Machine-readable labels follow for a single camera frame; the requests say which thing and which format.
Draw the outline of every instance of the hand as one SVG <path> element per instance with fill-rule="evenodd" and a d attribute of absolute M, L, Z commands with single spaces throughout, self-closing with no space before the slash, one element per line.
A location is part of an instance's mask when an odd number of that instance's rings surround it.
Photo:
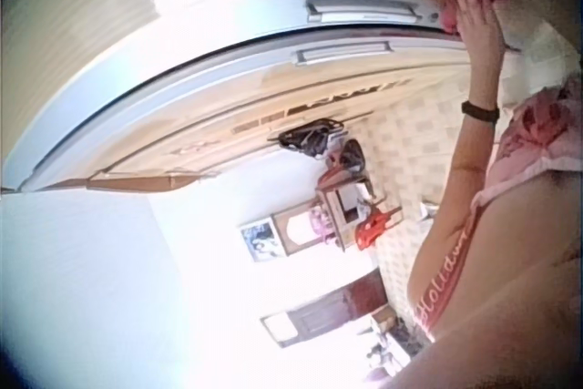
<path fill-rule="evenodd" d="M 500 74 L 506 50 L 490 0 L 456 0 L 457 29 L 476 73 Z"/>

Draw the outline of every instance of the wooden door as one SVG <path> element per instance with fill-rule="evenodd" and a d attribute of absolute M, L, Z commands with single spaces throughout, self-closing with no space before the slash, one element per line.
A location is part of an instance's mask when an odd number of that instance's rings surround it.
<path fill-rule="evenodd" d="M 346 286 L 327 293 L 318 300 L 308 302 L 287 312 L 262 318 L 271 337 L 282 348 L 308 341 L 342 327 L 387 304 L 383 280 L 378 269 L 351 282 Z M 273 321 L 285 320 L 280 335 L 275 333 Z"/>

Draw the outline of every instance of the framed photo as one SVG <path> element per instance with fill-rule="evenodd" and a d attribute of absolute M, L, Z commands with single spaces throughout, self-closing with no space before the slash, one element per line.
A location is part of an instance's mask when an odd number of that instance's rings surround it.
<path fill-rule="evenodd" d="M 271 261 L 287 257 L 287 251 L 271 217 L 256 220 L 239 228 L 240 235 L 255 261 Z"/>

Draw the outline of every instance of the door handle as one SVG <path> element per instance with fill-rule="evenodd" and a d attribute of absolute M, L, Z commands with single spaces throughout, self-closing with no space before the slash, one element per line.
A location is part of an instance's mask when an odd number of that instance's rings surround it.
<path fill-rule="evenodd" d="M 382 22 L 414 25 L 416 4 L 396 0 L 308 0 L 308 22 Z"/>
<path fill-rule="evenodd" d="M 297 51 L 293 63 L 296 66 L 309 66 L 326 61 L 352 58 L 354 56 L 382 55 L 390 54 L 391 52 L 393 52 L 393 50 L 388 41 L 326 46 Z"/>

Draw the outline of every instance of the wristwatch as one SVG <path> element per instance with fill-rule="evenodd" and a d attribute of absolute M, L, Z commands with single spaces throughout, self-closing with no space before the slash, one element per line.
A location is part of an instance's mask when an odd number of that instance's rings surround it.
<path fill-rule="evenodd" d="M 462 113 L 467 114 L 471 118 L 492 123 L 493 125 L 500 118 L 500 109 L 498 107 L 496 109 L 483 109 L 472 104 L 469 100 L 462 104 Z"/>

